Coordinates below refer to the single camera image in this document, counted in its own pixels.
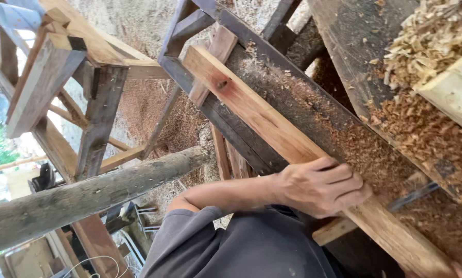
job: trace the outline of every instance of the white cord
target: white cord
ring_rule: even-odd
[[[70,274],[70,273],[71,273],[77,266],[79,266],[81,263],[86,262],[86,261],[88,261],[88,260],[92,260],[92,259],[98,259],[98,258],[110,258],[111,260],[114,261],[114,263],[116,264],[116,268],[118,269],[118,272],[116,273],[116,278],[121,278],[121,277],[126,273],[126,271],[128,271],[128,269],[130,268],[130,261],[128,261],[128,267],[126,268],[125,272],[123,272],[122,275],[119,275],[119,276],[118,276],[118,274],[119,274],[119,265],[118,265],[118,262],[116,262],[115,259],[113,259],[113,258],[110,257],[110,256],[97,256],[97,257],[92,257],[92,258],[89,258],[89,259],[86,259],[86,260],[83,260],[83,261],[77,263],[77,264],[76,264],[72,269],[70,269],[70,271],[68,271],[62,278],[65,278],[68,274]],[[97,277],[100,278],[100,274],[98,274],[98,273],[94,273],[94,274],[90,275],[89,278],[92,278],[92,277],[94,277],[95,275],[97,275]]]

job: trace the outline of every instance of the hand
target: hand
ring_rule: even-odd
[[[332,157],[289,165],[278,176],[278,203],[317,219],[360,204],[372,195],[360,174],[353,172],[347,164],[339,164]]]

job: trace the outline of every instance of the person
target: person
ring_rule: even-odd
[[[169,205],[139,277],[342,277],[305,225],[285,211],[320,219],[371,194],[360,174],[331,157],[192,187]],[[212,221],[229,213],[227,229],[216,230]],[[461,268],[457,273],[462,278]]]

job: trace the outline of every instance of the wood knot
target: wood knot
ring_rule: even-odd
[[[228,84],[228,81],[224,80],[222,82],[219,82],[219,84],[217,84],[217,89],[218,90],[221,90],[222,88],[224,88],[226,85]]]

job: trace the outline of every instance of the gray t-shirt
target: gray t-shirt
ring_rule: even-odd
[[[238,212],[215,229],[217,207],[169,212],[154,239],[141,278],[336,278],[303,223],[273,209]]]

